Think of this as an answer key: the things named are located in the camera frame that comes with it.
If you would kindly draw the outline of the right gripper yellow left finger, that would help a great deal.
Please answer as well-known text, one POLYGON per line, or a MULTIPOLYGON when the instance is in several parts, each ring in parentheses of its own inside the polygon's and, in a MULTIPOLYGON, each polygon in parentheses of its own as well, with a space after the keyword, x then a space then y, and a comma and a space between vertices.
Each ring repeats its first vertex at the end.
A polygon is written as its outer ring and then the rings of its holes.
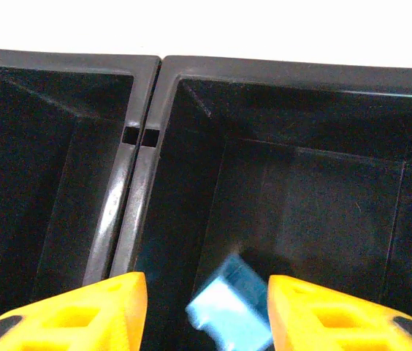
POLYGON ((0 316, 0 350, 139 350, 145 275, 130 272, 0 316))

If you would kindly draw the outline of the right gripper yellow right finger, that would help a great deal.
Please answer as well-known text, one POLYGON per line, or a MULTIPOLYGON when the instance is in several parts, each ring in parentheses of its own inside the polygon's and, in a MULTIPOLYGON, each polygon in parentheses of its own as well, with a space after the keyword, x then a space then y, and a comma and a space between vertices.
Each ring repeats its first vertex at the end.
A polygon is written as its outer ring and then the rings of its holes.
POLYGON ((267 310, 276 350, 412 350, 412 317, 290 276, 272 275, 267 310))

